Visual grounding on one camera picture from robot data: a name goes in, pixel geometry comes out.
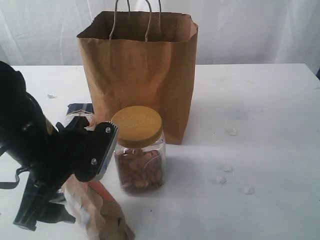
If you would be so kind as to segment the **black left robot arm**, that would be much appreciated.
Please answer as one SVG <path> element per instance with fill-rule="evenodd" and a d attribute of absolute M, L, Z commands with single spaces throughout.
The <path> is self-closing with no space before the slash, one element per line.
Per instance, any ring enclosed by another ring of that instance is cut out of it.
<path fill-rule="evenodd" d="M 109 121 L 88 127 L 84 116 L 67 126 L 51 124 L 27 92 L 22 73 L 0 64 L 0 151 L 30 172 L 36 187 L 60 188 L 71 175 L 81 182 L 103 177 L 119 129 Z"/>

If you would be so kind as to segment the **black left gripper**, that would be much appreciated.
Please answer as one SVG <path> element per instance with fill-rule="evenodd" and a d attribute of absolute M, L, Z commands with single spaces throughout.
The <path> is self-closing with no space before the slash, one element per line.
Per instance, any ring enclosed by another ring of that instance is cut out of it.
<path fill-rule="evenodd" d="M 80 182 L 100 181 L 114 153 L 118 127 L 101 122 L 87 131 L 85 116 L 75 116 L 67 126 L 56 123 L 56 129 L 30 131 L 29 191 L 55 193 L 74 174 Z"/>

